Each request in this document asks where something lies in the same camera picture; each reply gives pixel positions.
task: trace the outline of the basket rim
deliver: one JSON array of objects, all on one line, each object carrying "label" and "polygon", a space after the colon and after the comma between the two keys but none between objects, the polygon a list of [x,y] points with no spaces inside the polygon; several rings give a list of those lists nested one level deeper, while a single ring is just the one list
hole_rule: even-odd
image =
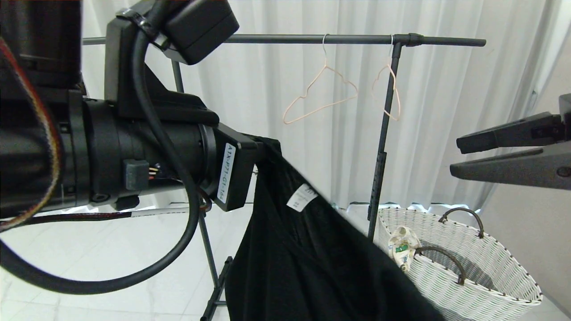
[{"label": "basket rim", "polygon": [[[419,210],[409,210],[407,208],[398,208],[398,207],[388,207],[388,208],[380,208],[378,210],[378,215],[377,215],[377,220],[379,221],[378,223],[380,223],[380,225],[382,225],[382,227],[385,229],[385,231],[390,235],[391,232],[388,229],[388,226],[385,224],[385,221],[383,220],[383,216],[382,216],[382,212],[386,212],[386,211],[399,211],[399,212],[405,212],[405,214],[422,214],[422,215],[427,215],[427,216],[432,216],[435,218],[439,218],[440,216],[434,214],[434,213],[430,213],[430,212],[424,212],[424,211],[419,211]],[[479,232],[480,230],[470,226],[470,225],[466,225],[464,223],[460,223],[457,222],[455,220],[451,220],[448,219],[447,222],[452,222],[454,226],[458,226],[458,228],[468,228],[471,229],[475,232]],[[489,233],[484,232],[484,238],[488,238],[490,240],[492,240],[492,244],[494,244],[494,246],[498,247],[501,251],[504,251],[508,254],[509,259],[512,261],[512,263],[515,264],[515,266],[517,267],[518,270],[521,270],[523,272],[524,275],[526,275],[527,277],[529,277],[533,283],[533,287],[537,289],[539,295],[535,300],[525,300],[525,299],[520,299],[517,298],[515,296],[509,295],[507,293],[503,293],[503,292],[499,292],[497,290],[494,289],[490,289],[490,288],[486,288],[470,279],[465,280],[466,284],[469,284],[470,286],[475,286],[478,288],[478,290],[481,291],[486,291],[486,292],[490,292],[492,295],[494,296],[498,296],[500,298],[504,298],[504,299],[508,299],[514,302],[518,302],[519,304],[526,304],[529,306],[535,306],[540,304],[543,301],[544,295],[541,292],[541,287],[539,286],[539,284],[537,284],[536,280],[533,278],[533,276],[531,276],[530,273],[527,272],[527,270],[520,264],[520,262],[518,262],[518,260],[512,255],[512,253],[500,242],[498,241],[495,237],[491,236]],[[421,260],[423,261],[423,263],[425,264],[435,264],[436,267],[438,267],[442,272],[449,274],[450,276],[452,276],[453,278],[457,278],[458,275],[456,275],[455,273],[453,273],[450,269],[444,267],[442,264],[438,263],[438,262],[433,262],[432,260],[428,259],[426,256],[420,255],[420,256],[415,256],[415,260]]]}]

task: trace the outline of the vertical pole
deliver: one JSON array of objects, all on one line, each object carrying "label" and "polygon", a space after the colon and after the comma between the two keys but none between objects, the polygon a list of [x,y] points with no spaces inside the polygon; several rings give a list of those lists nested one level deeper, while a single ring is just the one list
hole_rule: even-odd
[{"label": "vertical pole", "polygon": [[[180,64],[177,61],[171,60],[172,72],[175,75],[176,90],[179,93],[184,92],[184,87],[182,84],[182,74],[180,73]],[[204,216],[205,212],[201,212],[198,217],[198,225],[200,227],[200,234],[202,235],[202,242],[204,243],[204,250],[206,252],[206,259],[208,260],[208,268],[210,268],[210,274],[212,276],[212,282],[214,283],[214,288],[220,287],[220,281],[218,280],[218,273],[216,272],[216,264],[214,263],[214,255],[212,254],[212,246],[210,245],[210,238],[208,238],[208,230],[206,229],[206,220]]]},{"label": "vertical pole", "polygon": [[183,93],[184,87],[182,85],[182,74],[180,73],[180,63],[174,60],[171,60],[171,63],[172,63],[172,72],[175,74],[176,90],[179,93]]},{"label": "vertical pole", "polygon": [[[399,68],[400,52],[402,44],[397,42],[393,46],[391,68],[396,75]],[[385,110],[391,113],[392,99],[395,93],[393,86],[395,80],[389,74],[389,84],[387,86],[387,97],[385,99]],[[367,237],[373,240],[375,236],[375,227],[377,224],[377,212],[379,211],[379,201],[381,198],[381,187],[383,186],[383,175],[385,172],[385,164],[387,162],[387,153],[385,152],[385,143],[387,142],[387,132],[389,129],[389,116],[383,113],[383,124],[381,125],[381,137],[379,138],[379,151],[377,152],[377,163],[375,166],[375,175],[373,176],[373,188],[371,190],[371,202],[369,203],[369,232]]]}]

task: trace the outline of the beige wall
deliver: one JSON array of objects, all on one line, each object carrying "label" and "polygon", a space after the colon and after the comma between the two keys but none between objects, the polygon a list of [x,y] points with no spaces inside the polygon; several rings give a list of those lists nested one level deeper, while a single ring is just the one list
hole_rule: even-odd
[{"label": "beige wall", "polygon": [[[558,113],[558,97],[567,93],[571,93],[571,35],[536,112]],[[482,210],[482,221],[543,292],[571,311],[571,191],[498,184]]]}]

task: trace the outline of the white label with text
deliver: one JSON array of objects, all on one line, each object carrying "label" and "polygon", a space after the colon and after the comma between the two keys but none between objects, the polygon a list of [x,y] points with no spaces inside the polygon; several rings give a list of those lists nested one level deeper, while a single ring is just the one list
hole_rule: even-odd
[{"label": "white label with text", "polygon": [[301,212],[306,205],[317,197],[317,193],[307,184],[302,184],[293,195],[289,198],[287,206]]},{"label": "white label with text", "polygon": [[224,149],[224,160],[222,161],[222,171],[220,172],[220,182],[218,182],[218,199],[226,204],[228,198],[228,189],[230,187],[230,178],[232,177],[232,166],[234,165],[234,155],[236,155],[236,147],[226,143]]}]

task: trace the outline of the clothes rack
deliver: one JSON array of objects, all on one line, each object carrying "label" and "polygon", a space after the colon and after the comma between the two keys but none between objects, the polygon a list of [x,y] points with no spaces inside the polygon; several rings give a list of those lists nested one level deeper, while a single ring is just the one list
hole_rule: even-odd
[{"label": "clothes rack", "polygon": [[[391,68],[396,75],[399,68],[399,59],[403,47],[415,47],[420,45],[442,45],[442,46],[470,46],[470,47],[483,47],[486,44],[485,39],[473,38],[449,38],[449,37],[425,37],[420,34],[394,34],[394,35],[327,35],[325,40],[323,34],[235,34],[230,36],[225,43],[262,43],[262,44],[314,44],[320,45],[322,43],[328,45],[392,45],[392,60]],[[97,38],[84,38],[84,45],[104,45],[105,37]],[[180,64],[172,61],[172,70],[175,77],[176,90],[184,92],[182,75],[180,73]],[[389,75],[387,86],[387,95],[385,98],[384,110],[390,114],[392,99],[394,95],[393,90],[394,79]],[[381,124],[381,134],[379,138],[379,149],[377,152],[375,174],[373,175],[373,184],[371,188],[371,200],[369,203],[368,217],[369,230],[367,236],[370,240],[373,239],[375,234],[375,227],[377,221],[377,212],[379,210],[379,201],[381,195],[381,188],[383,185],[383,176],[385,164],[387,161],[387,152],[385,152],[385,143],[387,142],[387,132],[389,125],[389,116],[387,113],[383,114],[383,121]],[[200,321],[210,321],[218,306],[225,306],[226,302],[220,300],[220,296],[224,289],[224,281],[228,268],[232,262],[232,257],[229,256],[224,262],[224,268],[220,275],[216,272],[214,256],[208,239],[208,232],[206,229],[206,222],[204,215],[199,219],[199,227],[202,235],[202,241],[206,250],[208,265],[212,281],[214,283],[214,290],[208,301],[204,315]]]}]

